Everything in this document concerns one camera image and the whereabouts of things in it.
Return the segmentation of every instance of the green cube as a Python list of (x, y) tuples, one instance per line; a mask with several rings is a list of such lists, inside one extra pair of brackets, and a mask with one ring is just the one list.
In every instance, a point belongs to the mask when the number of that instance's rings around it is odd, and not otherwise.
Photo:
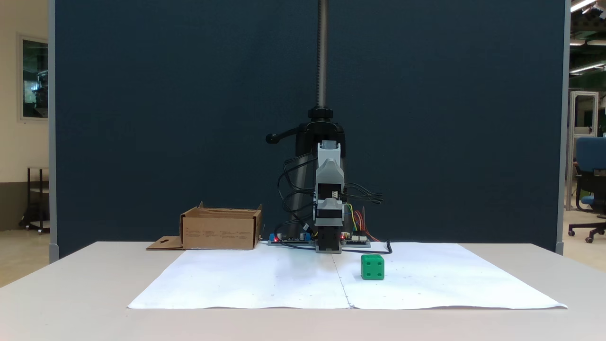
[(385, 278), (385, 261), (380, 255), (362, 255), (360, 273), (365, 280), (382, 280)]

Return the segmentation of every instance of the blue office chair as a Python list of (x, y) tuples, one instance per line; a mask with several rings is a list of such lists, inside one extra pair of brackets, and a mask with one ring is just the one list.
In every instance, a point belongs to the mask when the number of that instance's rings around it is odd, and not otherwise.
[[(578, 182), (576, 189), (576, 206), (582, 211), (593, 211), (601, 213), (599, 218), (606, 219), (606, 138), (604, 137), (581, 137), (576, 142), (576, 159), (579, 164)], [(591, 192), (593, 195), (583, 197), (581, 202), (591, 206), (591, 210), (582, 209), (579, 206), (581, 190)], [(595, 234), (606, 234), (606, 221), (590, 224), (568, 225), (568, 235), (574, 236), (574, 230), (578, 228), (591, 228), (589, 237), (585, 238), (587, 243), (593, 243)]]

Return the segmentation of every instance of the blue backdrop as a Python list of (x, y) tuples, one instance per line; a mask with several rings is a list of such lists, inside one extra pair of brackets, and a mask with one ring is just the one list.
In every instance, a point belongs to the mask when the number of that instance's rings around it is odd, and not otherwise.
[[(331, 1), (327, 102), (348, 179), (384, 193), (375, 237), (554, 250), (565, 15), (563, 0)], [(316, 0), (57, 0), (61, 255), (178, 234), (200, 200), (285, 220), (294, 140), (264, 137), (315, 104), (316, 18)]]

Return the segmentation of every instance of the open cardboard box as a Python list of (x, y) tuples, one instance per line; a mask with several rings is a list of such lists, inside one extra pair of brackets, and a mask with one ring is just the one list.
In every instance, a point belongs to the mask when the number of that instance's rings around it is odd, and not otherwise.
[(179, 219), (179, 234), (165, 236), (148, 250), (252, 250), (261, 231), (262, 205), (257, 209), (205, 208), (203, 203)]

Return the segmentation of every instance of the floor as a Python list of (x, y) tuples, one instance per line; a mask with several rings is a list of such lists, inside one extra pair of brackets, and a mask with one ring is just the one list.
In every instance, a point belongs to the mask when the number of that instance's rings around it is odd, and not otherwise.
[(0, 232), (0, 288), (47, 265), (49, 243), (37, 230)]
[[(564, 212), (564, 255), (577, 262), (606, 272), (606, 236), (597, 235), (592, 244), (585, 242), (588, 229), (580, 229), (575, 237), (568, 236), (568, 224), (604, 221), (595, 214)], [(0, 288), (48, 264), (50, 235), (36, 230), (0, 232)]]

